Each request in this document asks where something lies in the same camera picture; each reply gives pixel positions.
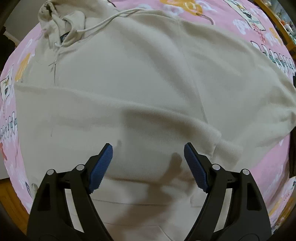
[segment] ribbed blue pad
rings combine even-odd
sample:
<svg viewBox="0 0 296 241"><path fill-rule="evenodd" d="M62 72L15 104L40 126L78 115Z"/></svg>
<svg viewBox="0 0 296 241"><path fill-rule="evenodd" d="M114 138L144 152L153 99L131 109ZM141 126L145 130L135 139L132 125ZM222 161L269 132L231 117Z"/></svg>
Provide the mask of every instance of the ribbed blue pad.
<svg viewBox="0 0 296 241"><path fill-rule="evenodd" d="M209 189L209 185L207 183L207 173L188 144L184 146L184 157L193 174L197 186L207 193Z"/></svg>
<svg viewBox="0 0 296 241"><path fill-rule="evenodd" d="M112 157L113 148L111 145L109 145L91 171L89 178L89 190L91 193L99 188L107 168L112 160Z"/></svg>

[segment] silver screw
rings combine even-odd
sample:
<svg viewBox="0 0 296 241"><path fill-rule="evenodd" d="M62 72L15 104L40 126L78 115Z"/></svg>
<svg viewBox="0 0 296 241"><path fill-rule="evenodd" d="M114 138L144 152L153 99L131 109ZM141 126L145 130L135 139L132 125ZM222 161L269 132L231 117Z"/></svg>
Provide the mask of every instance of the silver screw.
<svg viewBox="0 0 296 241"><path fill-rule="evenodd" d="M54 170L53 169L49 169L48 171L47 171L47 175L52 175L54 173Z"/></svg>
<svg viewBox="0 0 296 241"><path fill-rule="evenodd" d="M84 165L80 164L76 167L77 170L82 171L84 169Z"/></svg>
<svg viewBox="0 0 296 241"><path fill-rule="evenodd" d="M247 169L243 169L243 174L245 174L245 175L249 175L250 174L250 171L249 170L247 170Z"/></svg>
<svg viewBox="0 0 296 241"><path fill-rule="evenodd" d="M220 165L218 165L218 164L214 164L214 165L212 165L212 168L214 169L214 170L220 170Z"/></svg>

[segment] beige fabric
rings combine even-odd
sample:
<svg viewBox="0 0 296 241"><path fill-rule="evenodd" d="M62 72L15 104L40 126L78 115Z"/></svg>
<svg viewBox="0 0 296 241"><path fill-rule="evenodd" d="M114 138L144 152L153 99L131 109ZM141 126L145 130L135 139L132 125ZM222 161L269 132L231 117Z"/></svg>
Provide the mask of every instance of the beige fabric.
<svg viewBox="0 0 296 241"><path fill-rule="evenodd" d="M92 199L115 241L184 240L205 199L184 145L228 170L253 167L295 126L295 88L251 44L161 11L76 32L117 12L95 0L41 8L44 35L15 86L27 177L39 185L109 142L114 158ZM72 30L56 47L62 19Z"/></svg>

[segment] patterned bedsheet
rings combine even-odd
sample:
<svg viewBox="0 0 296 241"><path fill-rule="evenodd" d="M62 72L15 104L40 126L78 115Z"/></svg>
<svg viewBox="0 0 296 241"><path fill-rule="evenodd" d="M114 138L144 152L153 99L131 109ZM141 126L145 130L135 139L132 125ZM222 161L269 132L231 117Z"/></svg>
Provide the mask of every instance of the patterned bedsheet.
<svg viewBox="0 0 296 241"><path fill-rule="evenodd" d="M248 0L116 0L106 4L119 9L141 7L163 10L172 16L191 22L215 23L236 33L265 54L292 81L296 68L265 13ZM20 80L24 69L34 56L42 35L38 24L22 40L5 64L0 77L0 147L12 185L30 212L32 198L25 173L17 131L17 111L14 83ZM281 140L259 164L251 169L267 206L273 229L294 189L295 178L289 179L289 135Z"/></svg>

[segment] wooden floor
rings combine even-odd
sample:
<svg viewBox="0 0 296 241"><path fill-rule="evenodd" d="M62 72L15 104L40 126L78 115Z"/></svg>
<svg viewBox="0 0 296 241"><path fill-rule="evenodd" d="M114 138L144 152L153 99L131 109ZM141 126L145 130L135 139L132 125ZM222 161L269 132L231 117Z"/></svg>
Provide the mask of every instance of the wooden floor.
<svg viewBox="0 0 296 241"><path fill-rule="evenodd" d="M29 214L17 197L9 178L0 180L0 201L18 228L26 234Z"/></svg>

